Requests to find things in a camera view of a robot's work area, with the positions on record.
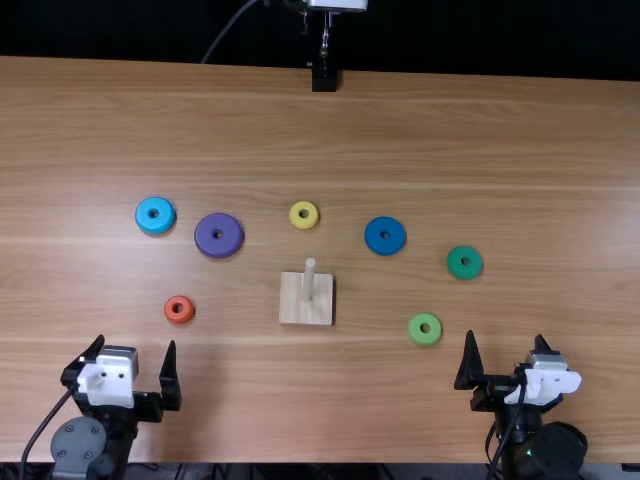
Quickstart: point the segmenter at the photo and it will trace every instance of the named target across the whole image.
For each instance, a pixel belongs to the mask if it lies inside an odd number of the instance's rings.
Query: black cable
[[[152,472],[157,472],[160,470],[160,466],[157,463],[130,463],[127,468],[131,467],[142,467],[147,470],[151,470]]]
[[[493,422],[493,424],[491,424],[491,428],[489,429],[489,432],[487,433],[487,438],[484,441],[484,453],[487,456],[487,460],[489,460],[489,463],[491,463],[491,457],[489,456],[489,447],[491,446],[491,440],[493,440],[493,436],[496,434],[496,422]],[[487,470],[489,470],[489,463],[485,463],[484,466],[487,467]],[[502,471],[498,470],[496,468],[496,473],[502,475]],[[498,475],[496,475],[496,473],[493,474],[493,478],[495,480],[501,480],[500,477],[498,477]]]
[[[178,480],[178,477],[180,477],[180,472],[182,472],[182,467],[184,467],[184,463],[178,465],[178,470],[176,471],[176,476],[173,477],[173,480]]]
[[[489,471],[487,472],[487,476],[485,480],[491,480],[492,477],[495,476],[496,467],[498,466],[498,462],[500,461],[500,457],[502,456],[502,451],[504,450],[505,445],[509,441],[509,437],[511,436],[511,431],[513,427],[515,427],[516,420],[518,419],[518,415],[520,414],[520,410],[522,410],[522,405],[524,405],[524,397],[526,394],[527,381],[526,379],[522,379],[520,383],[520,395],[518,395],[518,403],[516,404],[516,409],[513,412],[513,416],[509,421],[509,425],[507,425],[506,430],[502,434],[502,438],[500,439],[500,443],[498,444],[498,448],[496,448],[496,452],[493,454],[493,459],[489,464]]]
[[[211,42],[211,45],[209,46],[207,53],[204,54],[204,57],[202,57],[202,60],[200,60],[200,63],[207,63],[207,61],[209,61],[209,57],[211,56],[215,48],[218,46],[222,38],[227,34],[229,29],[233,27],[234,23],[236,23],[236,20],[238,20],[238,18],[240,18],[242,14],[246,12],[247,9],[255,3],[258,3],[258,0],[247,0],[247,2],[238,9],[238,11],[233,15],[233,17],[231,17],[231,19],[227,22],[224,28],[220,31],[218,36],[213,40],[213,42]]]
[[[44,429],[47,428],[47,425],[49,425],[49,422],[53,419],[53,417],[56,416],[56,414],[60,411],[60,409],[66,403],[66,401],[69,400],[69,397],[73,395],[73,393],[76,391],[77,388],[78,388],[78,384],[75,384],[73,387],[67,390],[65,394],[62,397],[60,397],[60,400],[58,400],[58,403],[56,403],[54,407],[51,409],[49,414],[46,417],[44,417],[44,420],[42,421],[40,426],[36,428],[36,431],[33,432],[33,435],[29,439],[27,446],[24,448],[24,452],[22,452],[22,458],[20,459],[20,472],[18,475],[19,480],[24,480],[25,478],[25,472],[27,469],[27,460],[29,459],[29,452],[31,452],[31,449],[33,448],[33,445],[38,440],[38,437],[44,431]]]

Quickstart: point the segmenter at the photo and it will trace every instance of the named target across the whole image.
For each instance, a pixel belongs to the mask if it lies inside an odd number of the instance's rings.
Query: wood grain
[[[588,435],[589,461],[640,461],[640,85],[309,87],[295,70],[0,59],[0,460],[103,333],[139,347],[140,389],[178,345],[183,411],[141,425],[132,460],[480,462],[492,418],[453,390],[472,328],[491,373],[543,333],[584,377],[549,420]],[[178,212],[162,238],[133,219],[150,195]],[[306,232],[287,218],[301,199],[322,211]],[[245,228],[233,258],[193,244],[213,211]],[[377,215],[403,222],[398,255],[364,245]],[[447,273],[458,244],[482,252],[477,281]],[[283,327],[280,272],[310,256],[336,277],[336,324]],[[162,313],[177,294],[197,309],[185,328]],[[443,323],[434,348],[408,338],[421,311]]]

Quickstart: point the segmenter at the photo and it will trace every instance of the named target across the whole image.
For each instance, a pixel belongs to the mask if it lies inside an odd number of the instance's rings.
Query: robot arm
[[[104,342],[102,335],[96,338],[60,378],[73,391],[83,416],[66,422],[53,436],[54,480],[123,478],[138,422],[160,422],[165,410],[180,410],[175,342],[169,344],[160,371],[161,393],[134,391],[137,350]]]

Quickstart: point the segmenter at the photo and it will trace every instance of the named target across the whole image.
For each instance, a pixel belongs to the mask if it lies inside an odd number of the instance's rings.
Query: blue ring
[[[159,235],[169,230],[175,221],[173,205],[162,197],[146,198],[136,208],[136,223],[145,233]]]
[[[407,232],[395,218],[377,217],[364,229],[364,241],[373,253],[393,255],[407,242]]]

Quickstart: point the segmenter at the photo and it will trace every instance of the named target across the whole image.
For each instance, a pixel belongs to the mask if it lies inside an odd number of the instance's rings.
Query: orange ring
[[[164,304],[164,316],[173,324],[187,323],[193,318],[196,309],[187,297],[171,297]]]

